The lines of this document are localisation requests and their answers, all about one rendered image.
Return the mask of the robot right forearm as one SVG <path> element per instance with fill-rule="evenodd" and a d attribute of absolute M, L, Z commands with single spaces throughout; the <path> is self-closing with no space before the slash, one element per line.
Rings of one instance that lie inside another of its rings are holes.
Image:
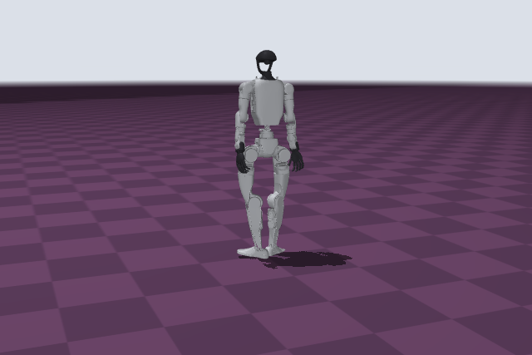
<path fill-rule="evenodd" d="M 297 141 L 297 136 L 296 136 L 296 118 L 295 118 L 295 114 L 294 114 L 294 122 L 291 122 L 291 123 L 288 123 L 286 125 L 286 128 L 287 128 L 287 141 L 289 143 L 289 147 L 291 150 L 293 149 L 296 149 L 296 141 Z M 298 142 L 298 141 L 297 141 Z"/>

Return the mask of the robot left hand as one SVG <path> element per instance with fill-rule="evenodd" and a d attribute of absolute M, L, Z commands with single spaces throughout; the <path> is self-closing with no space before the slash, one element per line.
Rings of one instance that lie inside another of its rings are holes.
<path fill-rule="evenodd" d="M 245 164 L 245 161 L 244 161 L 244 152 L 245 149 L 244 149 L 244 143 L 241 141 L 239 143 L 239 149 L 235 150 L 235 152 L 237 152 L 237 156 L 236 156 L 236 165 L 239 169 L 239 171 L 241 173 L 245 173 L 247 174 L 247 172 L 249 172 L 248 170 L 250 170 L 250 168 Z M 246 169 L 247 170 L 246 170 Z M 246 172 L 247 171 L 247 172 Z"/>

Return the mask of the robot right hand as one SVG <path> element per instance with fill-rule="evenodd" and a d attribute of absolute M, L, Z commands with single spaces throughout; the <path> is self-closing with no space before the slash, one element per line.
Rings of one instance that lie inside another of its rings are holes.
<path fill-rule="evenodd" d="M 298 170 L 303 169 L 304 163 L 303 163 L 302 155 L 298 151 L 299 150 L 299 146 L 298 146 L 297 141 L 296 141 L 295 144 L 296 144 L 296 149 L 293 149 L 293 150 L 290 149 L 290 151 L 292 151 L 292 154 L 291 154 L 291 158 L 290 158 L 290 161 L 289 161 L 288 165 L 290 166 L 291 161 L 293 161 L 293 170 L 292 171 L 294 171 L 295 167 L 296 167 L 295 172 L 297 172 Z M 296 166 L 295 166 L 295 162 L 296 162 Z M 301 168 L 301 163 L 302 163 L 302 168 Z M 298 165 L 299 165 L 299 168 L 298 168 Z"/>

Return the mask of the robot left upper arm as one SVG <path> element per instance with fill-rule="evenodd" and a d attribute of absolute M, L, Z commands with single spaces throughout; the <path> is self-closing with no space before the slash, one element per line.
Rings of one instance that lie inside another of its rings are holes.
<path fill-rule="evenodd" d="M 239 86 L 239 114 L 240 122 L 245 123 L 249 119 L 248 107 L 249 107 L 249 93 L 254 89 L 255 81 L 243 82 Z"/>

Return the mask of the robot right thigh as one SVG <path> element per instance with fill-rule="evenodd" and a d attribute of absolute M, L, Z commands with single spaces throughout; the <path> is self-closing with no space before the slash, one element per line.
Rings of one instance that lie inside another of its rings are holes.
<path fill-rule="evenodd" d="M 291 153 L 284 146 L 278 145 L 278 154 L 273 157 L 274 192 L 267 198 L 268 206 L 274 209 L 274 201 L 277 196 L 286 195 L 289 179 L 289 165 Z"/>

